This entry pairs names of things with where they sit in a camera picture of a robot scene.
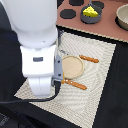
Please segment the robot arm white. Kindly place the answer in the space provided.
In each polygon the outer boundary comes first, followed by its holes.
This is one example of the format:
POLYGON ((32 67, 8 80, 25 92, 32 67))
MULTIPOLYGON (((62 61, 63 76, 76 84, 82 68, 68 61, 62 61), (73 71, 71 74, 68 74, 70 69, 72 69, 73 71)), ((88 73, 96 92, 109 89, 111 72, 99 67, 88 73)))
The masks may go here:
POLYGON ((22 73, 36 97, 50 95, 58 59, 57 0, 0 0, 22 54, 22 73))

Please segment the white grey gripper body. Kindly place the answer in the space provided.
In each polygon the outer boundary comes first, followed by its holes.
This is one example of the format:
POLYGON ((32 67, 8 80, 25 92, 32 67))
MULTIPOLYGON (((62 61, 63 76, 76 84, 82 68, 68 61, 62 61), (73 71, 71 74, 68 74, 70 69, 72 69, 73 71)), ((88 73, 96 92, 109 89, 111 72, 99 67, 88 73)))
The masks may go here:
POLYGON ((62 59, 57 54, 57 46, 43 49, 20 47, 22 53, 22 73, 28 79, 30 88, 36 97, 50 95, 53 81, 63 80, 62 59))

